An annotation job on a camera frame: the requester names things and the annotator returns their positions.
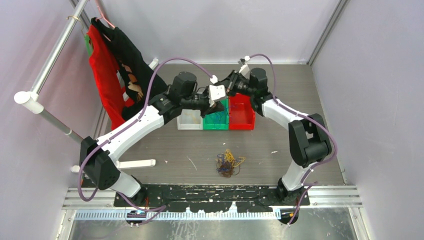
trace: white wall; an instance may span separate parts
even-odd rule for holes
[[[52,239],[79,145],[14,102],[28,91],[73,9],[68,0],[0,3],[0,239]],[[81,136],[94,132],[101,109],[77,25],[39,101]]]
[[[147,62],[236,63],[265,53],[276,63],[306,63],[339,0],[102,1]]]
[[[378,240],[422,239],[424,2],[350,1],[313,71]]]

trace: clothing rack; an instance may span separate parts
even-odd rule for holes
[[[77,21],[80,19],[81,14],[84,11],[84,8],[89,0],[79,0],[76,4],[73,13],[68,17],[66,25],[54,44],[53,49],[47,57],[44,65],[42,66],[38,76],[36,77],[31,89],[29,91],[20,91],[14,95],[14,100],[17,104],[20,104],[33,112],[34,114],[40,115],[42,118],[47,120],[53,126],[61,130],[66,136],[70,137],[78,144],[81,143],[83,138],[74,132],[69,126],[65,125],[62,121],[60,121],[57,117],[51,114],[48,110],[44,108],[44,106],[38,102],[39,94],[46,83],[47,78],[49,77],[50,72],[52,71],[53,66],[56,63],[59,55],[61,54],[69,36],[71,35],[72,30],[74,29]],[[154,69],[158,64],[158,60],[154,59],[153,62],[149,65],[152,69]]]

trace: cable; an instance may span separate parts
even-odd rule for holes
[[[276,97],[276,89],[277,89],[277,77],[276,77],[276,72],[275,72],[275,70],[274,70],[274,65],[273,65],[273,62],[271,61],[271,59],[268,57],[268,56],[266,56],[265,54],[262,54],[262,53],[257,53],[257,54],[253,54],[253,55],[251,55],[251,56],[249,56],[250,58],[254,58],[254,57],[257,57],[257,56],[262,56],[262,57],[264,57],[264,58],[266,58],[266,60],[268,60],[268,62],[269,62],[269,65],[271,66],[271,70],[272,70],[272,76],[273,76],[273,78],[274,78],[274,89],[272,90],[272,98],[274,99],[274,102],[278,105],[278,106],[280,106],[282,109],[284,109],[284,110],[286,110],[286,111],[288,111],[289,113],[291,113],[291,114],[295,114],[296,116],[299,116],[299,117],[301,117],[301,118],[303,118],[303,119],[306,119],[306,120],[308,120],[309,122],[311,122],[311,123],[313,123],[313,124],[315,124],[316,126],[318,126],[321,130],[323,130],[324,131],[324,133],[325,134],[327,134],[327,136],[328,136],[328,138],[331,140],[331,142],[332,142],[332,144],[334,145],[334,151],[332,152],[332,155],[329,157],[329,158],[327,158],[327,159],[325,159],[325,160],[323,160],[323,161],[321,161],[321,162],[318,162],[317,164],[314,164],[314,165],[312,165],[306,172],[305,172],[305,174],[302,176],[302,178],[301,178],[301,180],[300,180],[300,182],[304,185],[304,186],[308,186],[308,188],[306,188],[306,190],[303,192],[303,194],[301,195],[301,197],[300,197],[300,199],[299,199],[299,202],[297,203],[297,207],[296,207],[296,210],[294,211],[294,214],[293,214],[293,216],[290,218],[290,221],[288,222],[288,226],[290,227],[290,224],[293,222],[293,220],[295,219],[295,216],[296,216],[296,214],[298,213],[298,211],[299,211],[299,209],[300,209],[300,207],[301,207],[301,203],[302,203],[302,200],[303,200],[303,198],[304,198],[304,196],[305,196],[305,194],[306,194],[306,192],[312,187],[312,186],[314,186],[314,185],[316,185],[318,182],[314,182],[314,183],[312,183],[312,184],[304,184],[304,182],[305,182],[305,180],[306,180],[306,178],[309,176],[309,174],[314,170],[314,168],[316,168],[316,167],[318,167],[319,165],[322,165],[322,164],[325,164],[325,163],[328,163],[328,162],[330,162],[330,161],[332,161],[335,157],[336,157],[336,155],[337,155],[337,152],[338,152],[338,147],[337,147],[337,143],[336,143],[336,140],[334,139],[334,137],[333,137],[333,135],[323,126],[323,125],[321,125],[319,122],[317,122],[317,121],[315,121],[314,119],[312,119],[312,118],[310,118],[310,117],[308,117],[308,116],[306,116],[306,115],[304,115],[304,114],[300,114],[300,113],[298,113],[298,112],[296,112],[296,111],[293,111],[292,109],[290,109],[290,108],[288,108],[288,107],[286,107],[285,105],[282,105],[282,104],[280,104],[278,101],[277,101],[277,97]]]
[[[209,78],[213,78],[213,75],[210,73],[210,72],[208,72],[204,67],[202,67],[202,66],[200,66],[198,63],[196,63],[196,62],[194,62],[194,61],[192,61],[192,60],[190,60],[190,59],[188,59],[188,58],[185,58],[185,57],[172,57],[172,58],[168,58],[168,59],[166,59],[165,61],[163,61],[161,64],[159,64],[159,66],[157,66],[155,69],[154,69],[154,71],[153,71],[153,74],[151,75],[151,78],[150,78],[150,82],[149,82],[149,84],[148,84],[148,88],[147,88],[147,94],[146,94],[146,97],[145,97],[145,99],[146,99],[146,101],[144,101],[144,106],[143,106],[143,109],[141,110],[141,113],[138,115],[138,117],[137,117],[137,119],[136,120],[134,120],[133,122],[131,122],[130,124],[128,124],[126,127],[124,127],[123,129],[121,129],[120,131],[118,131],[117,133],[115,133],[114,135],[112,135],[109,139],[107,139],[107,140],[105,140],[104,142],[102,142],[100,145],[98,145],[96,148],[94,148],[86,157],[85,157],[85,159],[84,159],[84,161],[82,161],[82,163],[81,163],[81,166],[80,166],[80,168],[79,168],[79,172],[78,172],[78,179],[80,180],[80,179],[82,179],[82,176],[83,176],[83,171],[84,171],[84,167],[86,166],[86,164],[87,164],[87,162],[90,160],[90,158],[99,150],[99,149],[101,149],[104,145],[106,145],[106,144],[108,144],[108,143],[110,143],[114,138],[116,138],[117,136],[119,136],[121,133],[123,133],[123,132],[125,132],[127,129],[129,129],[129,128],[131,128],[134,124],[136,124],[141,118],[142,118],[142,116],[144,115],[144,113],[146,112],[146,109],[147,109],[147,105],[148,105],[148,103],[149,103],[149,99],[150,99],[150,92],[151,92],[151,90],[152,90],[152,85],[153,85],[153,81],[154,81],[154,79],[155,79],[155,76],[156,76],[156,74],[158,74],[158,70],[161,68],[161,67],[163,67],[163,65],[164,64],[166,64],[167,62],[170,62],[170,61],[172,61],[172,60],[183,60],[183,61],[186,61],[186,62],[189,62],[189,63],[191,63],[191,64],[194,64],[196,67],[198,67],[199,69],[201,69],[204,73],[206,73],[208,76],[209,76]],[[82,188],[81,188],[81,185],[80,184],[78,184],[77,185],[77,190],[78,190],[78,194],[79,194],[79,197],[83,200],[83,201],[85,201],[85,202],[89,202],[89,201],[91,201],[93,198],[94,198],[94,196],[96,195],[96,193],[97,193],[97,191],[98,191],[98,188],[96,187],[95,188],[95,190],[93,191],[93,193],[92,193],[92,195],[89,197],[89,198],[86,198],[84,195],[83,195],[83,190],[82,190]],[[148,220],[146,220],[146,221],[144,221],[143,222],[143,224],[147,224],[147,223],[149,223],[153,218],[155,218],[160,212],[162,212],[164,209],[165,209],[165,205],[163,205],[163,206],[161,206],[161,207],[157,207],[157,208],[154,208],[154,209],[141,209],[141,208],[139,208],[139,207],[137,207],[137,206],[135,206],[132,202],[130,202],[129,200],[128,200],[128,198],[124,195],[124,194],[122,194],[122,193],[120,193],[120,192],[118,192],[118,194],[120,194],[121,196],[122,196],[122,198],[130,205],[130,206],[132,206],[133,208],[136,208],[136,209],[139,209],[139,210],[142,210],[142,211],[145,211],[145,212],[151,212],[151,211],[156,211],[156,210],[159,210],[155,215],[153,215],[150,219],[148,219]]]

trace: table surface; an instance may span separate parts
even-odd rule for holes
[[[206,64],[208,71],[223,79],[236,64]],[[269,65],[250,65],[266,70],[269,90],[274,83]],[[308,65],[276,65],[276,96],[283,103],[304,113],[324,116],[315,86],[312,69]],[[171,84],[182,71],[197,76],[198,87],[209,84],[209,78],[201,70],[189,64],[168,64],[159,75]],[[217,172],[217,154],[230,149],[235,157],[246,157],[240,173],[225,178]],[[292,161],[289,152],[289,134],[274,121],[256,114],[254,130],[177,130],[177,120],[153,131],[134,144],[120,161],[156,159],[156,166],[126,170],[142,183],[167,184],[242,184],[276,185]],[[322,185],[342,185],[343,178],[338,162],[319,166],[307,182],[318,181]]]

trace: robotic arm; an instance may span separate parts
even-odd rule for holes
[[[84,172],[100,190],[112,189],[129,197],[134,204],[141,205],[146,198],[146,188],[137,179],[116,168],[115,163],[121,155],[144,136],[179,116],[183,109],[200,110],[204,117],[223,111],[224,106],[219,101],[238,93],[250,97],[251,106],[259,115],[274,120],[288,130],[293,160],[287,173],[278,181],[276,195],[279,201],[297,197],[303,190],[305,173],[331,153],[329,138],[316,125],[279,106],[307,115],[286,106],[279,99],[274,100],[268,91],[268,78],[264,69],[249,70],[244,59],[240,63],[242,66],[239,71],[232,71],[223,80],[213,80],[203,91],[197,91],[195,75],[180,72],[166,92],[149,101],[141,118],[136,115],[96,140],[85,138],[81,143],[80,165],[99,146],[98,143],[106,144],[87,161]],[[319,114],[309,117],[324,126]]]

